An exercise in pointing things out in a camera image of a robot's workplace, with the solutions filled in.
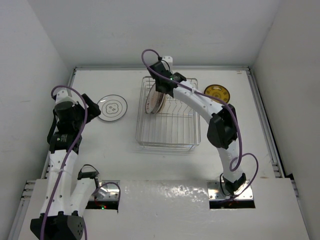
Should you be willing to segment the white orange sunburst plate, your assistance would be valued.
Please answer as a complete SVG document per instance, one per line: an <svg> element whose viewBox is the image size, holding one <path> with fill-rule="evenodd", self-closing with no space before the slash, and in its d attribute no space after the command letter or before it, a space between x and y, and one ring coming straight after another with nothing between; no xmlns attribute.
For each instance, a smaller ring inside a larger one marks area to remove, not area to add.
<svg viewBox="0 0 320 240"><path fill-rule="evenodd" d="M164 102L166 100L166 95L164 93L156 91L152 96L152 100L154 101L154 106L153 106L153 109L151 111L151 114L156 114L163 107Z"/></svg>

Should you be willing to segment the white red lettered plate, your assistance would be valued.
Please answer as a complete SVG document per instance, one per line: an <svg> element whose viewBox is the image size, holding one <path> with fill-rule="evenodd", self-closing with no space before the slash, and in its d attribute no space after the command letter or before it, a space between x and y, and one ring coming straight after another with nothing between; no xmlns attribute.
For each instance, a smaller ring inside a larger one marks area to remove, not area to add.
<svg viewBox="0 0 320 240"><path fill-rule="evenodd" d="M151 114L154 108L157 106L160 99L160 93L156 91L156 84L154 83L150 88L146 102L145 102L145 113Z"/></svg>

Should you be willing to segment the white black ringed plate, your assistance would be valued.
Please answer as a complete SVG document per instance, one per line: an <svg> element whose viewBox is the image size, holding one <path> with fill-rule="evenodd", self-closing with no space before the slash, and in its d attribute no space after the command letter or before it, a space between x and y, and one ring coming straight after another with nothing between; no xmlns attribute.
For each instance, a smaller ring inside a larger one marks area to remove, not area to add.
<svg viewBox="0 0 320 240"><path fill-rule="evenodd" d="M128 110L127 101L117 94L104 96L97 102L97 105L101 111L99 119L109 123L120 120Z"/></svg>

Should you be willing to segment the yellow brown plate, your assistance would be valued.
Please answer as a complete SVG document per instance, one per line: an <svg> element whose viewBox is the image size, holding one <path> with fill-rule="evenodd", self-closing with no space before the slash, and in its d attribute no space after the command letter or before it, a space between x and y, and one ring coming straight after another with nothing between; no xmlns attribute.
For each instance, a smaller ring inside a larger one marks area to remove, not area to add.
<svg viewBox="0 0 320 240"><path fill-rule="evenodd" d="M231 98L230 92L224 86L219 84L212 84L207 86L204 89L203 93L218 98L226 103L228 103Z"/></svg>

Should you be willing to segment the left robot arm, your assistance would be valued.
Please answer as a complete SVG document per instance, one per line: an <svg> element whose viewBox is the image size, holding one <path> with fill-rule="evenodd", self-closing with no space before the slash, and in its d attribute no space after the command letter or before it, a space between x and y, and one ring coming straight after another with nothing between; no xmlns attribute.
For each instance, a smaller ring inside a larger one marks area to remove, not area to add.
<svg viewBox="0 0 320 240"><path fill-rule="evenodd" d="M99 116L99 106L86 95L82 104L66 89L55 96L54 120L47 136L49 173L47 190L38 218L30 222L39 240L80 240L85 232L84 210L98 187L97 170L80 173L72 189L72 177L85 124Z"/></svg>

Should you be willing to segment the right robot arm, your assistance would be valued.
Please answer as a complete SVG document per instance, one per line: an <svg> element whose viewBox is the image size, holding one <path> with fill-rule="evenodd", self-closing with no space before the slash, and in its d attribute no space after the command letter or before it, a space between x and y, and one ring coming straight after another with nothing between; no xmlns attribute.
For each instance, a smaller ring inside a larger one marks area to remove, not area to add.
<svg viewBox="0 0 320 240"><path fill-rule="evenodd" d="M147 67L155 80L156 90L170 95L196 111L208 124L207 139L217 148L223 168L226 191L234 195L245 183L246 174L240 168L242 141L238 139L239 126L233 105L218 103L199 92L186 77L171 73L162 61Z"/></svg>

